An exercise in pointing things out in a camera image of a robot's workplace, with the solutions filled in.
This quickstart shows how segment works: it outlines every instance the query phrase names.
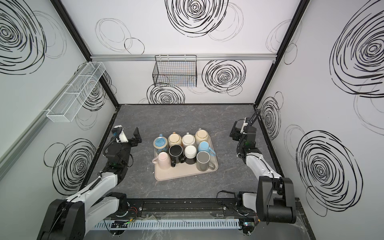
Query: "wire basket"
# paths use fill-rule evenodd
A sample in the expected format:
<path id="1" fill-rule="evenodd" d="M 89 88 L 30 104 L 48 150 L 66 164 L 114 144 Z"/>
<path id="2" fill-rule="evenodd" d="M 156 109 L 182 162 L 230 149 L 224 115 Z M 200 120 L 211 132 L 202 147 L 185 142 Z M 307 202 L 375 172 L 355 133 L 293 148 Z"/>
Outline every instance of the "wire basket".
<path id="1" fill-rule="evenodd" d="M 88 62 L 46 116 L 53 122 L 71 122 L 104 72 L 102 62 Z"/>
<path id="2" fill-rule="evenodd" d="M 172 84 L 178 87 L 196 87 L 196 55 L 156 55 L 152 78 L 155 86 Z"/>

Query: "table surface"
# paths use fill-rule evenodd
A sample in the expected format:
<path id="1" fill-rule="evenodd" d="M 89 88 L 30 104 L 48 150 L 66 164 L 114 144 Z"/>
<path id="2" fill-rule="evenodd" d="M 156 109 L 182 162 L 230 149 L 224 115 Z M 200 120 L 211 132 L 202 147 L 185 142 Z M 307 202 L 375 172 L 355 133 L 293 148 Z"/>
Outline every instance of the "table surface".
<path id="1" fill-rule="evenodd" d="M 131 149 L 134 158 L 132 167 L 124 180 L 111 192 L 122 192 L 128 198 L 214 198 L 217 192 L 257 191 L 257 178 L 252 170 L 236 156 L 237 141 L 229 137 L 233 123 L 254 113 L 252 105 L 123 105 L 117 114 L 114 126 L 122 125 L 127 138 L 133 137 L 139 127 L 142 143 Z M 256 147 L 265 160 L 275 169 L 268 147 L 258 122 Z M 219 168 L 215 172 L 177 179 L 157 181 L 154 176 L 153 140 L 172 132 L 183 136 L 195 134 L 202 128 L 211 136 L 218 158 Z M 97 177 L 107 159 L 100 156 L 89 182 Z M 219 197 L 232 197 L 220 193 Z"/>

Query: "beige tray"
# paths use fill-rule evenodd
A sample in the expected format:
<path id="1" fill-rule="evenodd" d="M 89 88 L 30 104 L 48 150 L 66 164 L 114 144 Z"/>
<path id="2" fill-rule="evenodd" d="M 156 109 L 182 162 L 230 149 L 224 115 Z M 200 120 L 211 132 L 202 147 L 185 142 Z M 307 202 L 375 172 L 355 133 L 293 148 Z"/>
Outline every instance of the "beige tray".
<path id="1" fill-rule="evenodd" d="M 208 144 L 209 146 L 213 149 L 212 141 L 211 138 L 208 139 Z M 214 170 L 211 170 L 208 168 L 205 172 L 200 172 L 196 168 L 196 164 L 187 164 L 186 162 L 183 163 L 178 163 L 176 164 L 175 167 L 170 167 L 167 170 L 163 170 L 159 168 L 158 164 L 155 165 L 155 178 L 157 181 L 163 181 L 163 180 L 168 180 L 168 179 L 174 179 L 174 178 L 179 178 L 179 177 L 186 177 L 186 176 L 192 176 L 192 175 L 197 175 L 197 174 L 203 174 L 203 173 L 209 173 L 209 172 L 214 172 L 218 169 L 218 163 L 217 163 L 217 158 L 215 156 L 211 156 L 210 161 L 215 164 L 216 168 Z"/>

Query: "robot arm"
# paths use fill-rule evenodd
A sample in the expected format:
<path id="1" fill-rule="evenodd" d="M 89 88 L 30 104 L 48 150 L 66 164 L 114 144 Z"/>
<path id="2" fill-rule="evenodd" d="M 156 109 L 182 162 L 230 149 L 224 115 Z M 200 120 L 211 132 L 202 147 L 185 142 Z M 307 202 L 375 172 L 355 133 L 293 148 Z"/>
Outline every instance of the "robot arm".
<path id="1" fill-rule="evenodd" d="M 83 239 L 90 229 L 108 215 L 124 215 L 128 212 L 125 194 L 111 192 L 101 197 L 124 179 L 131 147 L 137 146 L 142 140 L 138 128 L 134 132 L 135 138 L 131 139 L 127 139 L 121 125 L 115 126 L 112 133 L 111 141 L 103 149 L 108 159 L 104 169 L 85 188 L 66 199 L 56 199 L 49 205 L 38 240 Z"/>
<path id="2" fill-rule="evenodd" d="M 233 140 L 238 141 L 237 155 L 250 167 L 258 179 L 257 194 L 246 192 L 242 195 L 243 206 L 257 212 L 261 221 L 295 223 L 296 205 L 293 183 L 289 178 L 275 172 L 264 160 L 257 147 L 256 128 L 252 124 L 260 115 L 256 110 L 251 118 L 246 118 L 240 128 L 234 123 L 230 133 Z"/>

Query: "black wire basket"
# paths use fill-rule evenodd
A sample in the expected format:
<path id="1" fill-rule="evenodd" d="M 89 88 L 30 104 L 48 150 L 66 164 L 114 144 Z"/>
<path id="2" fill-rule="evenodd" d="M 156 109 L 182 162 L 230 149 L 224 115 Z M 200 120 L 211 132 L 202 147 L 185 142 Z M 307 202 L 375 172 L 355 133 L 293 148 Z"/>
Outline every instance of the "black wire basket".
<path id="1" fill-rule="evenodd" d="M 196 87 L 196 55 L 156 55 L 152 78 L 155 86 Z"/>

